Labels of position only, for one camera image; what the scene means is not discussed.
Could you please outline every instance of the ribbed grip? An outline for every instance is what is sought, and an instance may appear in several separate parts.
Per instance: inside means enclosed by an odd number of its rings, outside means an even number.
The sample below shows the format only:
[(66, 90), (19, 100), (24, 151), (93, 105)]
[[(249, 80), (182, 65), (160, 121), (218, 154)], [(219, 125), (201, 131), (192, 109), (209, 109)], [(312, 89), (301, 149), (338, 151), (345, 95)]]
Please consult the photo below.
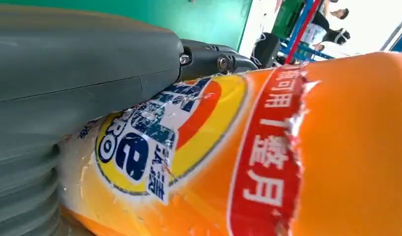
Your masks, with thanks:
[(56, 145), (0, 157), (0, 236), (49, 236), (59, 223)]

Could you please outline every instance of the green object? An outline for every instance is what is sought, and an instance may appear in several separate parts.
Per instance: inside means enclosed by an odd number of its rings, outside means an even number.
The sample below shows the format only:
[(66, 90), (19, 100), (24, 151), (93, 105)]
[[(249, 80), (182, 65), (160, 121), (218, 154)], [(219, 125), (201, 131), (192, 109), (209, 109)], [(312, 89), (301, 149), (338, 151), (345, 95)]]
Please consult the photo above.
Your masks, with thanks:
[(276, 17), (272, 33), (280, 38), (288, 38), (298, 20), (299, 13), (303, 6), (303, 0), (285, 0)]
[(0, 0), (130, 17), (179, 37), (238, 49), (252, 0)]

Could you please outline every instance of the screw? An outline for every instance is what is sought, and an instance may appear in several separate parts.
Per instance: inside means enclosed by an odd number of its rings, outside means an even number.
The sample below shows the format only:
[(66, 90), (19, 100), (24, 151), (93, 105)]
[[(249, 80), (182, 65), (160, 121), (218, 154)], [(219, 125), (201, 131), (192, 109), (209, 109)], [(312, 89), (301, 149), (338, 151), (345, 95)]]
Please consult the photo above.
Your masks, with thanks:
[(218, 59), (218, 66), (220, 68), (226, 68), (227, 67), (227, 60), (224, 57), (221, 57)]

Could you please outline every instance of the product label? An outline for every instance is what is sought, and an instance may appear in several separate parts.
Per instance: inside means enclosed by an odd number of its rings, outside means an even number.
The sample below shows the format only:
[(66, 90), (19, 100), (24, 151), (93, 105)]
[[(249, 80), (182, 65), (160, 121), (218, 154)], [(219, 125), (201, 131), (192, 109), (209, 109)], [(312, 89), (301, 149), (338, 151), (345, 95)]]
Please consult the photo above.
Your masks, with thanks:
[(235, 164), (228, 221), (234, 236), (284, 235), (293, 216), (300, 167), (287, 138), (287, 119), (298, 112), (303, 72), (281, 67), (258, 97)]
[[(101, 174), (125, 194), (149, 194), (167, 204), (170, 187), (205, 159), (236, 115), (245, 85), (235, 86), (235, 81), (208, 77), (178, 83), (137, 107), (110, 115), (96, 142)], [(230, 90), (238, 103), (219, 104), (222, 92)], [(211, 122), (219, 127), (216, 132), (204, 131)]]

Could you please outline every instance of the person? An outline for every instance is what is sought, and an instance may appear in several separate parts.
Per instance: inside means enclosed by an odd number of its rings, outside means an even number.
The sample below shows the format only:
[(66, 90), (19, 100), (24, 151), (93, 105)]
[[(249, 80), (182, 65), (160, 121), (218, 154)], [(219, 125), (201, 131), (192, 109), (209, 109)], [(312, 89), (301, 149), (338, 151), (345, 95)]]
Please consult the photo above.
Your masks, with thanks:
[(334, 17), (339, 18), (340, 20), (344, 20), (348, 16), (349, 10), (348, 8), (345, 9), (338, 9), (336, 11), (330, 12), (330, 14)]
[[(328, 13), (329, 13), (328, 5), (329, 5), (330, 2), (336, 3), (337, 0), (336, 1), (334, 1), (334, 0), (324, 0), (324, 1), (321, 2), (320, 6), (319, 6), (319, 12), (325, 17), (328, 16)], [(348, 8), (339, 9), (339, 10), (330, 12), (330, 14), (332, 16), (336, 17), (336, 18), (339, 18), (340, 20), (344, 20), (349, 14), (349, 9)]]

